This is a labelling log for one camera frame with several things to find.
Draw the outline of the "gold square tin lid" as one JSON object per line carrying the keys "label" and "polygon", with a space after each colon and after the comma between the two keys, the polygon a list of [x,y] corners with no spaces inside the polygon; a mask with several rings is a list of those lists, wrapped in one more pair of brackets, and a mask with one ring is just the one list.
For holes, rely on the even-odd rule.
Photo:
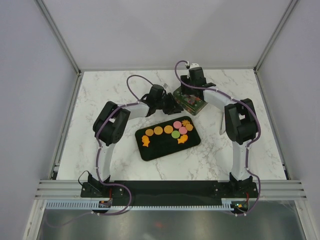
{"label": "gold square tin lid", "polygon": [[183,105],[197,105],[204,104],[205,101],[201,100],[199,97],[194,95],[182,95],[181,87],[177,88],[173,92],[173,97],[175,101],[183,108]]}

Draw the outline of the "metal tongs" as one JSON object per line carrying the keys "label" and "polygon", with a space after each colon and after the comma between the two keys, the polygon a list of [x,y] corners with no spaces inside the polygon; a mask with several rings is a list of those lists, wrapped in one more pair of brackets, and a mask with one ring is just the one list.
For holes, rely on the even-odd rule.
{"label": "metal tongs", "polygon": [[226,132],[225,113],[223,112],[221,115],[219,135],[222,136],[225,132]]}

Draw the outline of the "square cookie tin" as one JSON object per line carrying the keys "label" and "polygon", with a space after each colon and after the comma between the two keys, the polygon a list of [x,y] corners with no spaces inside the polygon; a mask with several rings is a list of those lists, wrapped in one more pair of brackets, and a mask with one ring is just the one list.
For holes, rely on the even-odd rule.
{"label": "square cookie tin", "polygon": [[206,105],[206,103],[196,105],[183,104],[182,107],[191,115],[196,116]]}

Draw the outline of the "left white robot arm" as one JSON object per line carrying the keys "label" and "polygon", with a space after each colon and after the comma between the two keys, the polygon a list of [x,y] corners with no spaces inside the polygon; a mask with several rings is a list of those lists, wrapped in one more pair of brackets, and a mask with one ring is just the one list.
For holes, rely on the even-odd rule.
{"label": "left white robot arm", "polygon": [[183,108],[176,102],[172,93],[154,84],[136,102],[116,104],[108,101],[93,124],[94,137],[98,143],[93,170],[88,172],[87,181],[81,184],[82,198],[106,197],[118,183],[110,182],[111,161],[116,143],[122,138],[129,120],[153,115],[157,110],[166,115],[178,114]]}

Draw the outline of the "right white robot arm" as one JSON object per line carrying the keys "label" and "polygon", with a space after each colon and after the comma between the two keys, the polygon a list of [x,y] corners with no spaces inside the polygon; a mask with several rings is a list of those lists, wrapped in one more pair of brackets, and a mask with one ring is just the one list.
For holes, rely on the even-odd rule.
{"label": "right white robot arm", "polygon": [[249,170],[251,145],[261,136],[252,100],[237,100],[207,83],[202,67],[197,63],[186,64],[188,74],[178,77],[183,94],[194,95],[215,106],[224,115],[225,132],[232,141],[232,168],[229,173],[228,191],[233,197],[241,197],[253,186],[253,174]]}

